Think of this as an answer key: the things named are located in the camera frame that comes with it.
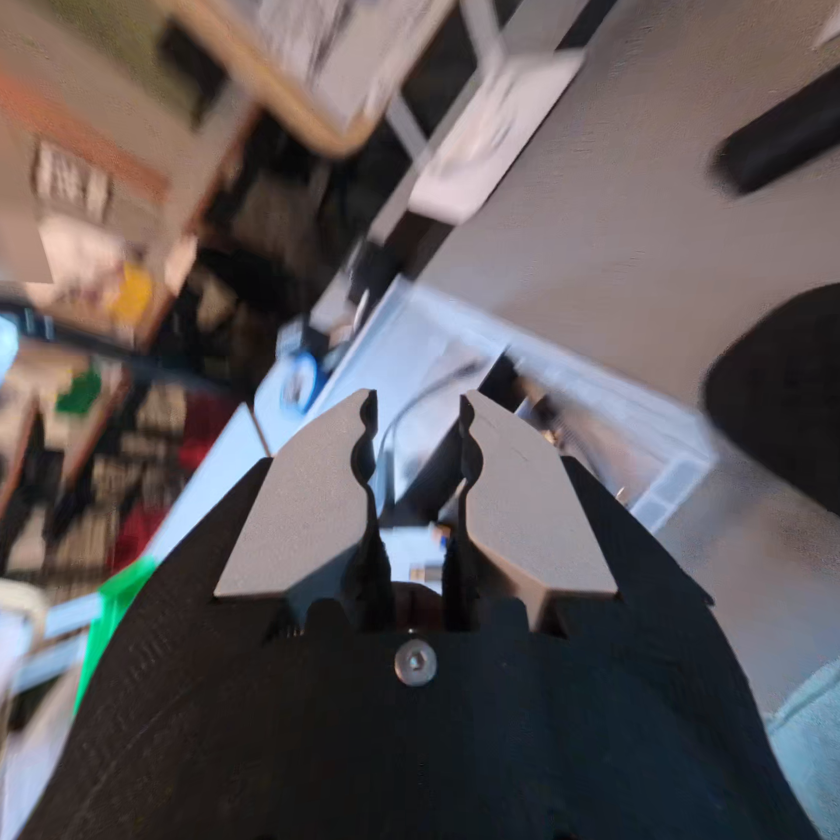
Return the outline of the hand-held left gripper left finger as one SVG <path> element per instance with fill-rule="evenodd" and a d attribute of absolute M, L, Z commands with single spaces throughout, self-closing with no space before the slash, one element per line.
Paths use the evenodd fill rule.
<path fill-rule="evenodd" d="M 377 393 L 361 388 L 276 452 L 216 583 L 218 600 L 392 600 L 370 485 L 377 430 Z"/>

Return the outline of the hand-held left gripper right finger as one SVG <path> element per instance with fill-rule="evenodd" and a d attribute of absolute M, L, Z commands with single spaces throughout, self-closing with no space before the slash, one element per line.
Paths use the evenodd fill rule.
<path fill-rule="evenodd" d="M 616 579 L 557 448 L 478 390 L 461 396 L 459 412 L 465 484 L 444 598 L 613 600 Z"/>

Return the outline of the small clear plastic bin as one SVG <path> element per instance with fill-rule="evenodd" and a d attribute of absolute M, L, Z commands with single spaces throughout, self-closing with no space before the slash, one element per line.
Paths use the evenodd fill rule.
<path fill-rule="evenodd" d="M 408 582 L 413 538 L 422 559 L 443 558 L 432 524 L 458 506 L 460 398 L 477 390 L 507 353 L 526 399 L 516 415 L 562 456 L 571 444 L 607 491 L 607 506 L 650 533 L 708 474 L 714 456 L 698 415 L 597 365 L 447 299 L 395 280 L 353 337 L 324 363 L 311 351 L 286 354 L 257 391 L 257 420 L 273 456 L 306 423 L 359 389 L 377 393 L 374 494 L 392 581 Z M 458 521 L 449 537 L 453 542 Z"/>

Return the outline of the black divider panel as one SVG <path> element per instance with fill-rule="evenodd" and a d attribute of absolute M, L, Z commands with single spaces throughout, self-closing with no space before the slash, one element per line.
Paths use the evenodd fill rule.
<path fill-rule="evenodd" d="M 520 374 L 507 353 L 498 356 L 477 391 L 513 414 L 526 399 Z"/>

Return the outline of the green plastic bin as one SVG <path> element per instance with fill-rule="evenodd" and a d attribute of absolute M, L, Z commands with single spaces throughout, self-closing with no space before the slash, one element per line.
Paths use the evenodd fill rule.
<path fill-rule="evenodd" d="M 130 609 L 137 594 L 144 588 L 158 567 L 158 561 L 143 556 L 109 578 L 98 590 L 101 610 L 89 627 L 87 645 L 82 659 L 80 678 L 73 713 L 77 714 L 101 657 L 112 636 Z"/>

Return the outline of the black quilted pad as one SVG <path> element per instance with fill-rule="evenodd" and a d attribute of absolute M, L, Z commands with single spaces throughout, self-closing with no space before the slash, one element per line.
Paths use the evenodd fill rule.
<path fill-rule="evenodd" d="M 756 464 L 839 514 L 839 284 L 770 311 L 710 367 L 704 409 Z"/>
<path fill-rule="evenodd" d="M 748 195 L 839 144 L 839 79 L 826 73 L 727 137 L 710 170 L 731 193 Z"/>

